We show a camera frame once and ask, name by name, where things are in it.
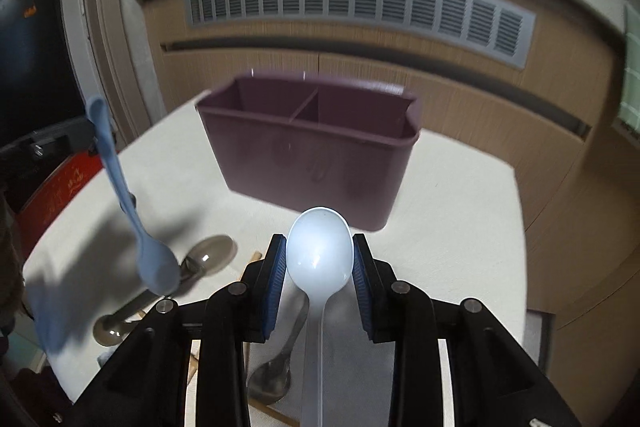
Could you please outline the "white plastic spoon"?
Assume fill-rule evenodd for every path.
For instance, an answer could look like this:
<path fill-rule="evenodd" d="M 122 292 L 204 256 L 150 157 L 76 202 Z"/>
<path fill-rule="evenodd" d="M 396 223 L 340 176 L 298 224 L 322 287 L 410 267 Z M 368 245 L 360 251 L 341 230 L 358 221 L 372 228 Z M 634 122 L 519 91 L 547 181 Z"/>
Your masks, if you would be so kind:
<path fill-rule="evenodd" d="M 352 233 L 338 212 L 314 207 L 293 223 L 286 238 L 285 254 L 288 275 L 308 299 L 300 423 L 321 426 L 324 310 L 329 299 L 352 276 Z"/>

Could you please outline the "smiley handle steel spoon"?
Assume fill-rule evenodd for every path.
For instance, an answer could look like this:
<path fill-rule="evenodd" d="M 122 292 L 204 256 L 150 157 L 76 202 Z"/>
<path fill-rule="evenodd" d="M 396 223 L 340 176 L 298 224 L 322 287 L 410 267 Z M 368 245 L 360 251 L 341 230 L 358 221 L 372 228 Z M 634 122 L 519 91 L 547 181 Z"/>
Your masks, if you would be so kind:
<path fill-rule="evenodd" d="M 303 300 L 291 332 L 279 353 L 268 362 L 262 363 L 250 375 L 247 394 L 263 405 L 271 405 L 286 396 L 291 388 L 291 358 L 299 333 L 305 325 L 308 315 L 308 298 Z"/>

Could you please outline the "blue plastic spoon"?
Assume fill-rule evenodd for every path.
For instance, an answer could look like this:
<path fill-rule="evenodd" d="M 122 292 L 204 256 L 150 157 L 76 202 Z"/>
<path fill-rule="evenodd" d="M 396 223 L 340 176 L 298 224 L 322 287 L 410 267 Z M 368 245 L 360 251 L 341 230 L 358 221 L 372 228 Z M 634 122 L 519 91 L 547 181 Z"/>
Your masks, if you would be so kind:
<path fill-rule="evenodd" d="M 134 207 L 128 190 L 122 166 L 120 165 L 111 129 L 108 106 L 102 96 L 89 98 L 86 104 L 88 119 L 93 123 L 96 134 L 96 149 L 120 208 L 129 220 L 137 241 L 137 268 L 140 280 L 155 295 L 169 295 L 180 283 L 179 263 L 164 243 L 154 239 L 144 228 Z"/>

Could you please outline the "wooden chopstick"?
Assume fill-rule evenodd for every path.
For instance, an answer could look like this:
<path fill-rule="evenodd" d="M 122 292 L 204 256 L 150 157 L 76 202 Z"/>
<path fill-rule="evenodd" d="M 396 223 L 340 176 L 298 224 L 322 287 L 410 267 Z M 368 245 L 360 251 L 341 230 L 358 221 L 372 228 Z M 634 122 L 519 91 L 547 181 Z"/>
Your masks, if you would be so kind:
<path fill-rule="evenodd" d="M 255 251 L 250 257 L 250 261 L 248 263 L 256 262 L 258 260 L 262 260 L 264 254 L 260 251 Z M 195 377 L 196 373 L 198 373 L 198 365 L 200 364 L 200 342 L 193 341 L 192 350 L 190 354 L 190 360 L 188 365 L 188 376 L 186 377 L 186 384 L 190 385 L 191 381 Z M 244 366 L 248 367 L 248 363 L 250 363 L 250 344 L 244 343 L 243 345 L 243 357 L 244 357 Z"/>
<path fill-rule="evenodd" d="M 291 426 L 298 427 L 299 421 L 262 404 L 253 398 L 247 399 L 252 426 Z"/>

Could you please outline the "white tablecloth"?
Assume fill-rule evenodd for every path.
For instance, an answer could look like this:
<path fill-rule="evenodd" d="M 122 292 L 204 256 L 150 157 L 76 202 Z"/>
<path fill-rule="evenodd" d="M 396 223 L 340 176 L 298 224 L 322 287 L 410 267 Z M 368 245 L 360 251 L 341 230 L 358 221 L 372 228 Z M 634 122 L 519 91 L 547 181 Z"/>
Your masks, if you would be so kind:
<path fill-rule="evenodd" d="M 182 303 L 236 281 L 295 213 L 228 189 L 193 102 L 170 113 L 120 156 L 146 228 L 178 256 L 207 237 L 235 241 L 234 258 L 197 281 Z M 514 337 L 524 332 L 526 246 L 513 169 L 425 131 L 413 147 L 375 258 L 435 300 L 485 303 Z M 99 368 L 98 317 L 141 291 L 136 241 L 111 183 L 95 176 L 43 234 L 24 268 L 38 340 L 58 381 L 76 399 Z M 355 291 L 326 305 L 323 419 L 329 426 L 383 426 L 390 409 L 394 349 L 363 332 Z"/>

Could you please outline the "maroon plastic utensil holder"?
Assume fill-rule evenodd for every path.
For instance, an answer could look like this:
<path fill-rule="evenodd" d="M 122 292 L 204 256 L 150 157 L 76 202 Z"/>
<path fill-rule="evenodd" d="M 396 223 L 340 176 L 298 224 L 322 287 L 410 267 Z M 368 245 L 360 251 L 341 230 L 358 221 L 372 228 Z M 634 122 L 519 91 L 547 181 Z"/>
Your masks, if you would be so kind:
<path fill-rule="evenodd" d="M 385 227 L 421 130 L 420 96 L 372 80 L 244 72 L 195 108 L 230 190 L 364 231 Z"/>

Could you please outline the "grey ventilation grille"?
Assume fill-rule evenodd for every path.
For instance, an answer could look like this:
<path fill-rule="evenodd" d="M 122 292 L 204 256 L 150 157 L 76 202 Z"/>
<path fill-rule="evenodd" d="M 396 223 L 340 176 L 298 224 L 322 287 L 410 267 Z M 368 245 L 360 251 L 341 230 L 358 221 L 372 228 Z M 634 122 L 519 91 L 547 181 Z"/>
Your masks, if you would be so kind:
<path fill-rule="evenodd" d="M 506 0 L 184 0 L 186 22 L 329 20 L 382 27 L 451 43 L 516 69 L 525 67 L 534 12 Z"/>

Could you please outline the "green checked towel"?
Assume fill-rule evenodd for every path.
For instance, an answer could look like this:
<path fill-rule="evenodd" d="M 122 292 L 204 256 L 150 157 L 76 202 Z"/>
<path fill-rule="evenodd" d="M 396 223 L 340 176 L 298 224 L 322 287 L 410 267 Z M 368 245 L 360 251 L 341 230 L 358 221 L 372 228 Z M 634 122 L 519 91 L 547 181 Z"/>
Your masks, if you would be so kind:
<path fill-rule="evenodd" d="M 626 56 L 622 94 L 614 127 L 635 147 L 640 142 L 640 16 L 625 6 Z"/>

